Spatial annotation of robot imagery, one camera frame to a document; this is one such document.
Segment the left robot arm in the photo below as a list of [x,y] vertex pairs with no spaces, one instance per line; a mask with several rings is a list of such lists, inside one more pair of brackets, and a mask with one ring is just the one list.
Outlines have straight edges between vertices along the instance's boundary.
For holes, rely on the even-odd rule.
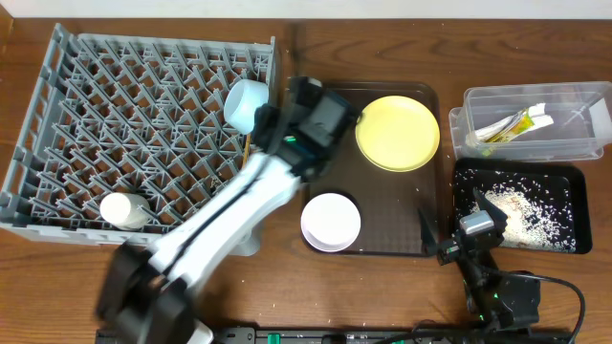
[[95,308],[123,343],[211,343],[197,295],[219,264],[303,183],[326,171],[361,113],[308,76],[290,80],[283,104],[258,100],[243,82],[225,120],[259,152],[194,215],[145,248],[114,252]]

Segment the wooden chopstick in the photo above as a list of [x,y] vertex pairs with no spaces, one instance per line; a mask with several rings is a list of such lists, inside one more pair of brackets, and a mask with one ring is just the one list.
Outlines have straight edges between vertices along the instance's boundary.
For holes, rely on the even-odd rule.
[[250,156],[250,152],[251,152],[251,134],[248,134],[248,135],[245,136],[245,145],[244,145],[243,160],[242,160],[242,167],[241,167],[241,169],[244,169],[246,167],[246,164],[247,164],[249,156]]

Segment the light blue bowl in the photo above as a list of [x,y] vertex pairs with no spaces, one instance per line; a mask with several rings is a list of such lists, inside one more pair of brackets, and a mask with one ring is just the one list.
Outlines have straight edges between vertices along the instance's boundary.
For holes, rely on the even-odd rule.
[[239,133],[247,135],[254,128],[255,111],[268,100],[267,84],[241,79],[229,90],[224,106],[225,121]]

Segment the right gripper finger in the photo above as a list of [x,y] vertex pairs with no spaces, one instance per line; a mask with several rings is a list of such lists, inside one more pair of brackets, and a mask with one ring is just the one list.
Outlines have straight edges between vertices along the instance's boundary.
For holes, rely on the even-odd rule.
[[438,226],[435,213],[428,207],[419,207],[418,216],[421,227],[422,252],[425,256],[436,254]]
[[472,194],[479,209],[486,211],[496,225],[505,225],[507,223],[508,216],[500,208],[490,202],[479,189],[475,187],[472,190]]

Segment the green snack wrapper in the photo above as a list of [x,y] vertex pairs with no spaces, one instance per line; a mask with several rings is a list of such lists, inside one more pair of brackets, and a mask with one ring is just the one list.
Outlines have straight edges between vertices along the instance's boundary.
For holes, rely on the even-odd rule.
[[530,110],[525,108],[511,117],[498,121],[481,140],[485,143],[506,143],[514,140],[535,125],[529,112]]

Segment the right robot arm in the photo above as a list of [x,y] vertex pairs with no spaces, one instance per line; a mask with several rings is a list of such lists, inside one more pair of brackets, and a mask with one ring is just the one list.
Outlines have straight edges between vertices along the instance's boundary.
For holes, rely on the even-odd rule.
[[479,210],[457,221],[451,237],[429,248],[440,265],[457,264],[468,308],[493,331],[528,328],[539,321],[540,283],[498,269],[491,250],[504,242],[508,216],[474,188]]

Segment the food scraps rice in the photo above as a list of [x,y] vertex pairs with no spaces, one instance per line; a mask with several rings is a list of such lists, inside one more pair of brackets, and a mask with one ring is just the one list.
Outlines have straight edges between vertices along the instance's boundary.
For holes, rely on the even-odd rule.
[[507,216],[504,247],[575,252],[569,181],[560,176],[467,168],[455,172],[455,217],[480,210],[473,197],[478,189]]

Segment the white cup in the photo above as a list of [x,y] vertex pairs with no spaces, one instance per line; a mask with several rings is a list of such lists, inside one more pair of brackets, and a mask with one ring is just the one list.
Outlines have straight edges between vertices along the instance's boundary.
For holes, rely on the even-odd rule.
[[149,210],[147,200],[137,194],[111,193],[100,203],[102,219],[121,230],[140,230],[148,222],[145,210]]

